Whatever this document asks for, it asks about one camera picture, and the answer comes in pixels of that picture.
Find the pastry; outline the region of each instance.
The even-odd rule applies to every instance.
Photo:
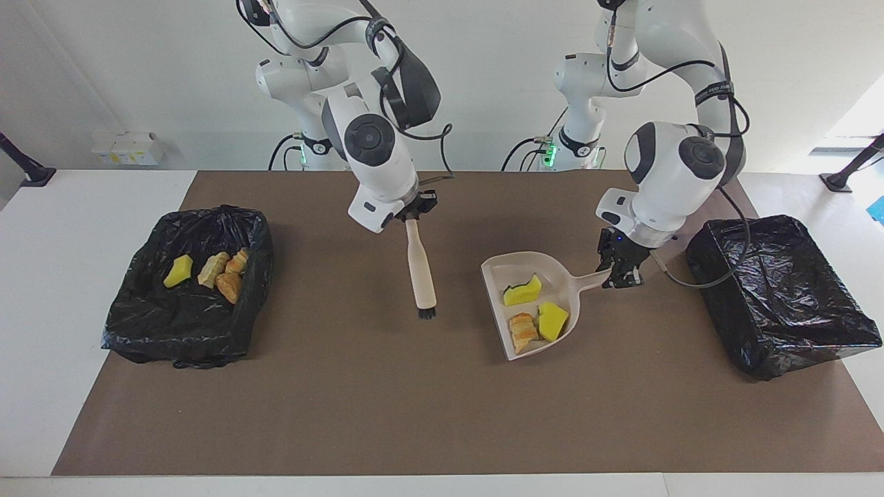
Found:
[[[219,274],[224,272],[227,261],[229,260],[230,255],[228,255],[227,252],[221,252],[209,257],[209,260],[206,261],[206,265],[202,267],[200,275],[196,277],[196,282],[206,288],[214,288],[215,279]]]
[[[236,305],[236,301],[240,298],[240,290],[242,289],[242,278],[240,278],[239,274],[235,272],[219,274],[215,280],[215,286],[229,303]]]
[[[513,335],[516,354],[520,354],[532,340],[540,340],[534,327],[534,317],[527,312],[516,314],[509,320],[509,332]]]
[[[227,263],[224,272],[235,272],[241,276],[243,272],[246,272],[247,262],[248,252],[243,248]]]

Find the green light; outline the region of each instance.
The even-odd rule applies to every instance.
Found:
[[[559,147],[556,147],[555,144],[551,144],[550,148],[546,150],[546,157],[544,157],[544,164],[546,167],[553,167],[553,163],[555,163],[555,155],[559,152]]]

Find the yellow sponge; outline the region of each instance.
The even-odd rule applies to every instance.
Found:
[[[540,317],[537,318],[537,322],[540,324],[540,336],[544,339],[556,341],[561,329],[565,327],[565,321],[568,321],[566,310],[552,302],[540,304]]]
[[[172,288],[185,279],[190,279],[190,271],[193,268],[194,259],[191,259],[190,256],[181,256],[175,259],[171,271],[169,271],[169,275],[163,280],[163,285],[165,285],[166,288]]]
[[[537,274],[531,277],[531,281],[524,285],[508,287],[503,293],[503,304],[506,306],[519,305],[520,303],[534,302],[540,296],[543,285]]]

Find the dustpan handle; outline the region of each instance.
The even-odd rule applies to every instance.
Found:
[[[608,279],[608,276],[611,275],[611,270],[593,272],[592,274],[587,274],[586,276],[576,277],[571,280],[571,286],[577,292],[582,292],[583,290],[590,290],[592,288],[601,287],[605,280]]]

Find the croissant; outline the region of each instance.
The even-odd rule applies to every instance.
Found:
[[[513,334],[516,354],[520,354],[532,340],[540,340],[534,327],[534,317],[527,312],[516,314],[509,320],[509,332]]]

